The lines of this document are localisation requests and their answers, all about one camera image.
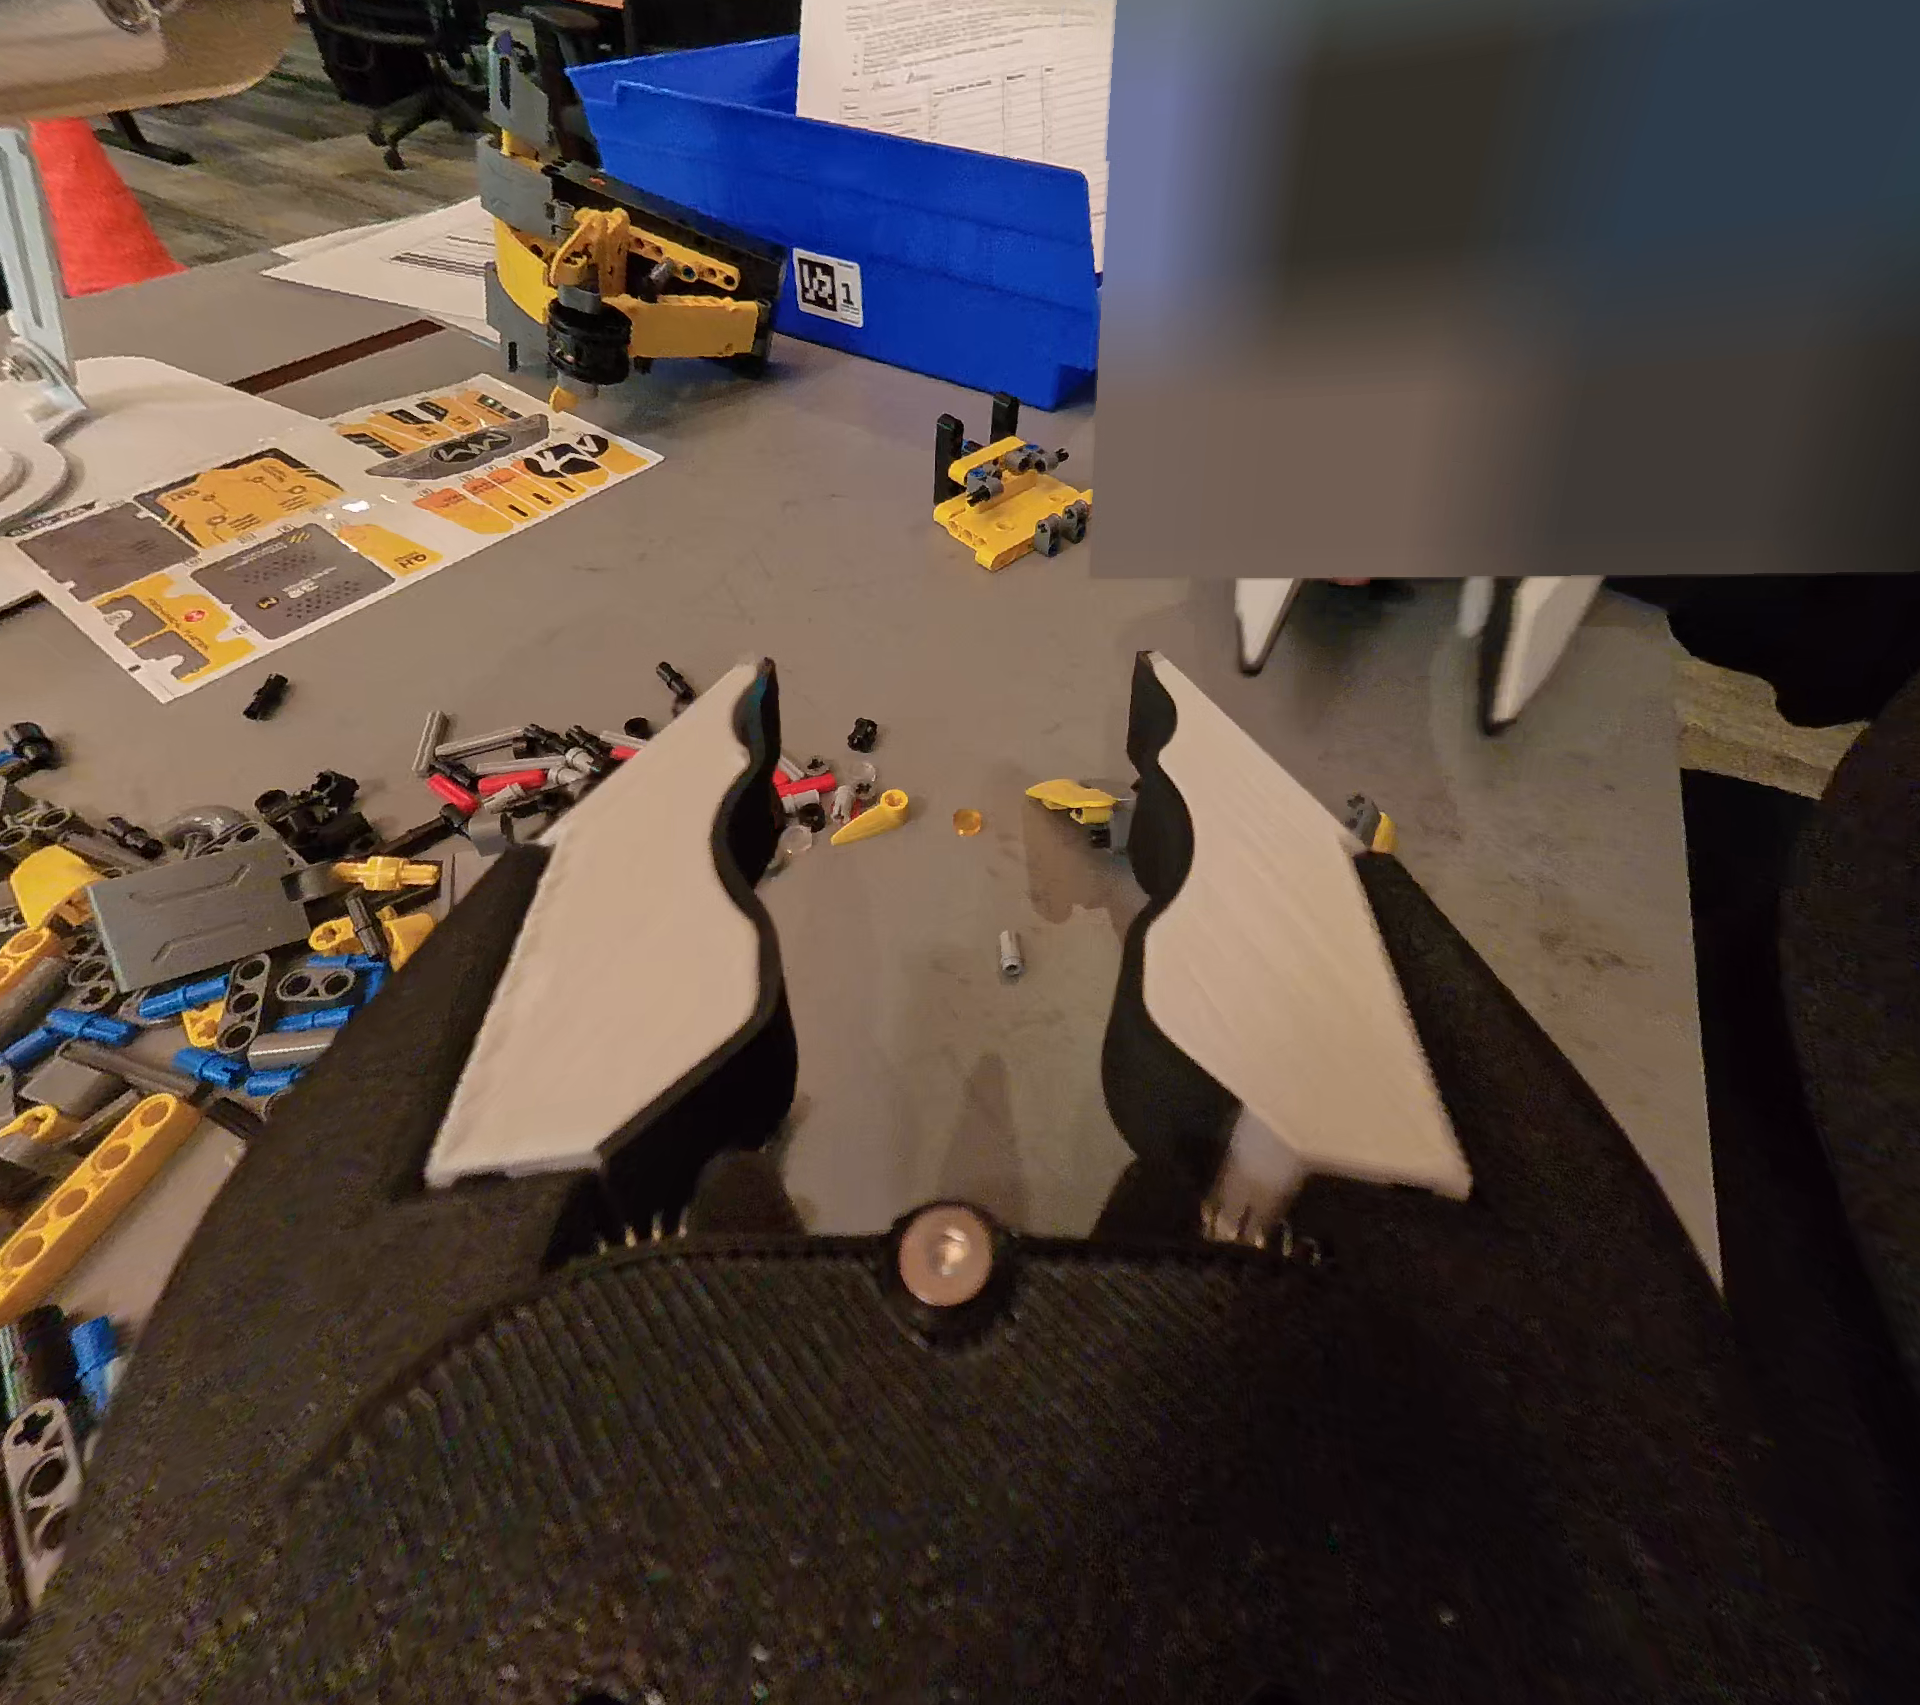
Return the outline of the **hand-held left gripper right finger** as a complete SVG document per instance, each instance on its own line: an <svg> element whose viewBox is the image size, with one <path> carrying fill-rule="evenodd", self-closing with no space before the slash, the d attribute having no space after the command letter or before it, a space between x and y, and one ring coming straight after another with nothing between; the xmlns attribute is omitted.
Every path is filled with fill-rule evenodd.
<svg viewBox="0 0 1920 1705"><path fill-rule="evenodd" d="M1101 1075L1138 1165L1208 1239L1285 1236L1319 1178L1464 1203L1471 1159L1354 829L1160 650L1135 661L1124 751L1143 903Z"/></svg>

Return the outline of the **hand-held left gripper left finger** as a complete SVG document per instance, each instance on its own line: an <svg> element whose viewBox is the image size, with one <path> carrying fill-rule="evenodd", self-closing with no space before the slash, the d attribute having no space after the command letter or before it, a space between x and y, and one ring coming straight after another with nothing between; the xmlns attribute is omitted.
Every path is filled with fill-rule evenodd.
<svg viewBox="0 0 1920 1705"><path fill-rule="evenodd" d="M733 666L540 843L425 1185L589 1174L629 1221L788 1120L800 1046L759 899L782 832L778 669Z"/></svg>

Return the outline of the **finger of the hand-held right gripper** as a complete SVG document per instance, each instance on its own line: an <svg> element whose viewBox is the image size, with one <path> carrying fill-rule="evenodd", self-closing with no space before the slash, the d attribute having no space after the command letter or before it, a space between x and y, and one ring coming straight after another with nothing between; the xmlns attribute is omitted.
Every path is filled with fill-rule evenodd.
<svg viewBox="0 0 1920 1705"><path fill-rule="evenodd" d="M1588 617L1601 576L1471 576L1460 583L1459 635L1474 647L1476 724L1507 732L1549 683Z"/></svg>
<svg viewBox="0 0 1920 1705"><path fill-rule="evenodd" d="M1233 583L1235 647L1238 670L1259 677L1305 588L1302 578L1236 578Z"/></svg>

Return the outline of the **small yellow toy assembly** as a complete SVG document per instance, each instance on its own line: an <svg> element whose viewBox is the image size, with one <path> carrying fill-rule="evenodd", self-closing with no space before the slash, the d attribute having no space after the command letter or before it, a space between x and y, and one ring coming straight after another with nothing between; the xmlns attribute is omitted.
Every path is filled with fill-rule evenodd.
<svg viewBox="0 0 1920 1705"><path fill-rule="evenodd" d="M933 425L930 521L984 570L1028 553L1054 557L1082 542L1093 522L1093 492L1060 477L1067 460L1065 447L1025 434L1019 396L995 396L983 442L960 417L942 413Z"/></svg>

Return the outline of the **blue bin with white label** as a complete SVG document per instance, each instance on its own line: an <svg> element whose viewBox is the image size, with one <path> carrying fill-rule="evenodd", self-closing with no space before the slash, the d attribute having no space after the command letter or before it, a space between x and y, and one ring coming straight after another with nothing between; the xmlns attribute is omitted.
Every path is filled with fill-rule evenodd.
<svg viewBox="0 0 1920 1705"><path fill-rule="evenodd" d="M1091 188L799 115L795 34L570 70L603 169L780 250L777 328L1059 410L1093 392Z"/></svg>

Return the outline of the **printed instruction sheet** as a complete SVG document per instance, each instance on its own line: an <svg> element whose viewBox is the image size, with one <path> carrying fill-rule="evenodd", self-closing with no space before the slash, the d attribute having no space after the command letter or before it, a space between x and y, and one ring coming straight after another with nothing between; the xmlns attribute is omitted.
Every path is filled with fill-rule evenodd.
<svg viewBox="0 0 1920 1705"><path fill-rule="evenodd" d="M474 376L326 421L286 414L226 460L42 515L5 540L5 585L168 704L661 460Z"/></svg>

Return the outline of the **printed paper sheet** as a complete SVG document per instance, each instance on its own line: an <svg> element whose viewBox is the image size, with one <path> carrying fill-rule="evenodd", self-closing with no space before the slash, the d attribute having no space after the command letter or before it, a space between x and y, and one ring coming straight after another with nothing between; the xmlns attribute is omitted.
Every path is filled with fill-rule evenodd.
<svg viewBox="0 0 1920 1705"><path fill-rule="evenodd" d="M1119 0L802 0L796 115L1086 179L1106 265Z"/></svg>
<svg viewBox="0 0 1920 1705"><path fill-rule="evenodd" d="M268 279L402 306L476 338L489 320L494 220L479 199L286 244Z"/></svg>

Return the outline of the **large yellow toy vehicle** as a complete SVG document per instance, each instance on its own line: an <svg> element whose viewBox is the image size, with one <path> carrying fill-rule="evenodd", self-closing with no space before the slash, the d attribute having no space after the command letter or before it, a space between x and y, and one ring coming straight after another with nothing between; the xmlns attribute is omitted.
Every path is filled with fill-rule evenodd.
<svg viewBox="0 0 1920 1705"><path fill-rule="evenodd" d="M568 57L586 13L489 21L479 205L493 224L486 314L511 373L568 408L661 361L765 371L787 257L601 165Z"/></svg>

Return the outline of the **white stand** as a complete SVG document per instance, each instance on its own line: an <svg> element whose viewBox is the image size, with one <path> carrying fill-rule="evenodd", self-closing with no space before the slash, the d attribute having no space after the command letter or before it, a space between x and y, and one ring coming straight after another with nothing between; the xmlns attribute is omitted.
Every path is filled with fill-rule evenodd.
<svg viewBox="0 0 1920 1705"><path fill-rule="evenodd" d="M300 425L262 396L149 356L79 358L61 303L51 211L22 128L3 132L3 528L64 501L137 491Z"/></svg>

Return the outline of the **orange traffic cone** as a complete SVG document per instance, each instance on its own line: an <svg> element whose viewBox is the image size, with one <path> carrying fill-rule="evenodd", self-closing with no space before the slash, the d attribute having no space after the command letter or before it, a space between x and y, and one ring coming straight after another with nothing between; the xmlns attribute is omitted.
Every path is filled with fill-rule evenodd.
<svg viewBox="0 0 1920 1705"><path fill-rule="evenodd" d="M71 299L183 273L88 122L37 119L26 132Z"/></svg>

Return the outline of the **black office chair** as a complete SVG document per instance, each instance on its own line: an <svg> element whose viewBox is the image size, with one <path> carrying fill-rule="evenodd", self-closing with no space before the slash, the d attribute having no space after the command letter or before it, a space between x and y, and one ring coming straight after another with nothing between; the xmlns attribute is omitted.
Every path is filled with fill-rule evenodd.
<svg viewBox="0 0 1920 1705"><path fill-rule="evenodd" d="M433 125L483 137L489 96L474 77L472 36L450 0L300 0L322 70L392 173L409 138Z"/></svg>

